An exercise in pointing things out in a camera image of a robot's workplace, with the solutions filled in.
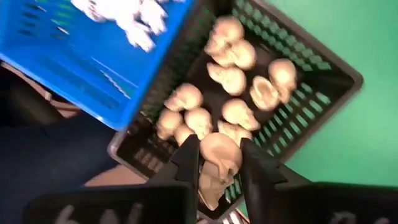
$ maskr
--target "plastic basket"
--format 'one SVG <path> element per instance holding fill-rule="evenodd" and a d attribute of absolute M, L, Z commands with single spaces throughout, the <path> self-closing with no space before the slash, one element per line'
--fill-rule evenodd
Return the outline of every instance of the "plastic basket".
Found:
<path fill-rule="evenodd" d="M 1 0 L 0 57 L 114 129 L 125 128 L 194 0 L 163 4 L 167 32 L 146 53 L 115 22 L 95 23 L 69 0 Z"/>
<path fill-rule="evenodd" d="M 174 142 L 160 140 L 153 124 L 173 89 L 187 75 L 203 70 L 203 64 L 199 63 L 203 60 L 203 47 L 215 19 L 223 14 L 239 18 L 246 35 L 268 50 L 266 54 L 262 52 L 257 62 L 287 57 L 298 68 L 300 82 L 291 101 L 269 114 L 254 135 L 254 142 L 280 161 L 294 154 L 361 88 L 363 78 L 357 71 L 274 6 L 250 0 L 197 1 L 146 96 L 142 113 L 129 128 L 117 133 L 109 145 L 109 153 L 121 164 L 150 178 L 178 149 Z M 222 220 L 242 201 L 240 180 L 236 176 L 235 184 L 220 199 L 219 207 L 210 211 L 199 205 L 199 214 L 208 220 Z"/>

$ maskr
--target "green surface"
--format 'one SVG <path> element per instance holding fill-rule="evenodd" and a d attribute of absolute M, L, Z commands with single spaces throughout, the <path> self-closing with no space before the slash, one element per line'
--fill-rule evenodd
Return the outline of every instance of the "green surface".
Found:
<path fill-rule="evenodd" d="M 364 77 L 287 165 L 312 181 L 398 186 L 398 1 L 269 2 Z"/>

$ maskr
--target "black plastic crate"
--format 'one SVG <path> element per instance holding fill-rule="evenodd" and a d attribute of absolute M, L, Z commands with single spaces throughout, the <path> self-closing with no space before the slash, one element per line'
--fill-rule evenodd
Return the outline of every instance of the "black plastic crate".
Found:
<path fill-rule="evenodd" d="M 299 83 L 291 101 L 264 116 L 262 128 L 254 135 L 254 142 L 280 161 L 295 153 L 363 84 L 357 71 L 274 6 L 260 0 L 197 0 L 141 113 L 127 130 L 117 133 L 109 147 L 116 160 L 143 177 L 152 177 L 178 149 L 174 142 L 156 136 L 154 124 L 163 102 L 188 74 L 195 72 L 214 21 L 224 14 L 236 16 L 245 26 L 245 38 L 262 49 L 257 52 L 257 63 L 263 63 L 264 73 L 267 64 L 280 57 L 291 59 L 298 69 Z M 237 176 L 219 207 L 210 211 L 199 205 L 199 214 L 221 220 L 242 201 Z"/>

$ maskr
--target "blue plastic crate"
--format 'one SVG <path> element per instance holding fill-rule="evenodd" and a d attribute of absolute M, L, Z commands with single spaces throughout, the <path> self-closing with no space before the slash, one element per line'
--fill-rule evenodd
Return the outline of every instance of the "blue plastic crate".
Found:
<path fill-rule="evenodd" d="M 95 23 L 70 0 L 0 0 L 0 57 L 114 129 L 139 109 L 195 0 L 163 4 L 167 32 L 133 47 L 114 22 Z"/>

